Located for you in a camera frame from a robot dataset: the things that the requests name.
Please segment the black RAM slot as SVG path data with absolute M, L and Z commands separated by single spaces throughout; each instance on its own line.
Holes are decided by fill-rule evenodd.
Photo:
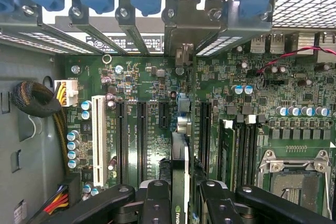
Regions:
M 257 138 L 259 134 L 259 129 L 262 128 L 262 124 L 264 122 L 265 116 L 260 114 L 256 116 L 256 123 L 253 125 L 252 130 L 252 154 L 253 157 L 257 154 Z
M 237 142 L 238 142 L 238 164 L 237 164 L 237 183 L 236 187 L 244 183 L 244 157 L 245 157 L 245 126 L 244 117 L 239 116 L 237 119 Z
M 253 182 L 253 164 L 254 164 L 254 124 L 256 123 L 255 115 L 248 115 L 246 119 L 246 184 Z

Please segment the long expansion slot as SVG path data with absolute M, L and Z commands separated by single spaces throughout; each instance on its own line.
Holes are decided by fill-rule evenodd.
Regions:
M 199 158 L 204 167 L 205 174 L 208 176 L 212 120 L 212 104 L 210 102 L 201 102 L 199 118 Z
M 116 103 L 116 151 L 117 176 L 119 184 L 127 183 L 128 175 L 128 140 L 127 140 L 127 105 L 124 101 Z
M 138 184 L 147 176 L 148 106 L 144 101 L 137 102 L 138 140 Z

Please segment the CPU socket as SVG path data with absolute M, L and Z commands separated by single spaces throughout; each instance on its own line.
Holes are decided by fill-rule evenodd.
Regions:
M 275 151 L 268 149 L 259 163 L 256 185 L 325 217 L 326 156 L 329 157 L 326 150 L 319 150 L 313 157 L 278 157 Z

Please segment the white PCI expansion slot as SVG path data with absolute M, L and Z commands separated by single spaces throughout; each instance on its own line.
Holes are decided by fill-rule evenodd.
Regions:
M 106 98 L 91 97 L 93 184 L 104 187 L 107 182 L 107 117 Z

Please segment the black power connector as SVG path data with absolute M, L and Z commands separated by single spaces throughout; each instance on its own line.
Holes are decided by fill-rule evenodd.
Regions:
M 70 173 L 60 185 L 67 187 L 66 191 L 68 192 L 70 207 L 81 201 L 81 178 L 79 173 Z

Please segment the short expansion slot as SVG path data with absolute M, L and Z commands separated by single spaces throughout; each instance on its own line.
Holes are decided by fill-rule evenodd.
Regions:
M 159 102 L 159 128 L 167 129 L 169 126 L 169 103 L 167 101 Z

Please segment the metal locking lever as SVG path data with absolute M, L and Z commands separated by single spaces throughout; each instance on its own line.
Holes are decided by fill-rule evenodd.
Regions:
M 325 157 L 325 172 L 324 172 L 324 190 L 325 190 L 325 208 L 326 208 L 326 217 L 330 220 L 332 220 L 332 211 L 330 207 L 330 194 L 329 194 L 329 180 L 330 180 L 330 174 L 331 171 L 331 163 L 329 161 L 329 157 Z

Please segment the green motherboard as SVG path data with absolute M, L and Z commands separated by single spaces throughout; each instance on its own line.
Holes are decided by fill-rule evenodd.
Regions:
M 147 176 L 159 178 L 159 162 L 171 160 L 171 134 L 178 119 L 177 94 L 185 78 L 171 57 L 70 56 L 67 80 L 78 81 L 78 105 L 68 109 L 69 140 L 74 146 L 74 172 L 81 174 L 83 193 L 118 184 L 116 103 L 127 105 L 127 183 L 137 188 L 137 102 L 148 106 Z M 93 184 L 91 97 L 106 98 L 107 182 Z M 159 128 L 159 102 L 169 103 L 169 126 Z M 336 224 L 336 30 L 273 34 L 254 38 L 232 51 L 196 60 L 194 161 L 199 159 L 200 105 L 212 104 L 208 179 L 237 183 L 237 119 L 264 115 L 253 164 L 256 185 L 259 163 L 268 149 L 278 157 L 313 157 L 326 150 L 331 160 L 330 204 Z

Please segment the white power connector plug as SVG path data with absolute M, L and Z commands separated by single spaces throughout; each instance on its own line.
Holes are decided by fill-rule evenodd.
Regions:
M 55 80 L 54 92 L 56 99 L 63 107 L 78 105 L 78 81 L 77 80 Z

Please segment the vented metal slot cover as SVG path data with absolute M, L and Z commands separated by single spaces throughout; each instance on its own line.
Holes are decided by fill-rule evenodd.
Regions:
M 119 54 L 127 55 L 128 53 L 121 48 L 118 44 L 112 41 L 109 37 L 104 35 L 100 30 L 95 28 L 89 22 L 89 8 L 85 6 L 72 6 L 69 9 L 69 18 L 71 19 L 72 25 L 81 30 L 82 32 L 88 34 L 89 36 L 103 42 L 111 49 Z
M 0 35 L 42 46 L 56 54 L 89 55 L 94 50 L 84 42 L 43 23 L 41 6 L 16 5 L 11 13 L 0 13 Z
M 238 2 L 229 1 L 227 28 L 198 49 L 196 56 L 214 56 L 270 32 L 273 6 L 272 3 L 268 3 L 266 10 L 261 14 L 252 18 L 240 18 L 238 16 Z

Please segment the dark grey PC case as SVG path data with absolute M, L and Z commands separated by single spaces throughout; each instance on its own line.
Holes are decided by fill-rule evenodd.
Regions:
M 0 224 L 41 224 L 70 208 L 67 187 L 60 183 L 70 173 L 79 172 L 74 172 L 74 146 L 69 140 L 70 107 L 61 106 L 54 92 L 55 80 L 67 80 L 67 58 L 171 57 L 175 62 L 174 56 L 164 52 L 162 16 L 167 3 L 176 1 L 162 0 L 160 12 L 149 16 L 143 16 L 130 0 L 114 0 L 114 10 L 103 14 L 88 7 L 90 24 L 127 55 L 117 53 L 72 25 L 69 9 L 87 7 L 81 0 L 65 0 L 61 11 L 50 12 L 41 6 L 43 23 L 84 42 L 94 50 L 93 54 L 56 54 L 42 46 L 0 35 Z M 203 10 L 206 0 L 196 1 L 196 8 Z M 222 1 L 225 27 L 221 31 L 227 28 L 229 1 L 237 1 L 239 7 L 238 0 Z M 336 30 L 336 0 L 269 0 L 269 3 L 274 5 L 272 27 L 261 36 Z M 14 4 L 38 5 L 31 0 L 14 0 Z M 201 224 L 199 190 L 193 185 L 192 189 L 190 224 Z

